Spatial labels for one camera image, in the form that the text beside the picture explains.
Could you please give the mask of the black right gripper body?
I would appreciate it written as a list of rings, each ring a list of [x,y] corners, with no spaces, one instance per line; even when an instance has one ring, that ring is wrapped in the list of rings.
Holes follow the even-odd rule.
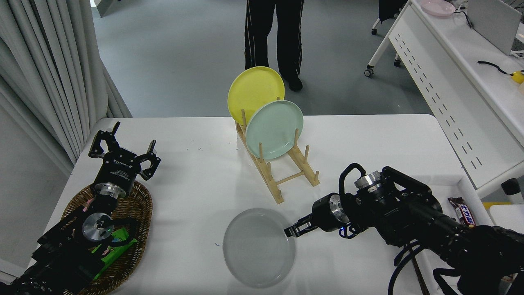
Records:
[[[312,223],[325,232],[340,229],[340,222],[335,217],[334,209],[339,204],[339,195],[326,195],[312,205]]]

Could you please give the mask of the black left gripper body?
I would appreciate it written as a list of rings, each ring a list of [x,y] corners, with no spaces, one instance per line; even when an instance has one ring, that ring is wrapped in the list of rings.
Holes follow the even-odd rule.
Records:
[[[95,178],[95,186],[112,184],[125,192],[131,192],[136,176],[140,172],[137,155],[128,150],[105,153],[103,164]]]

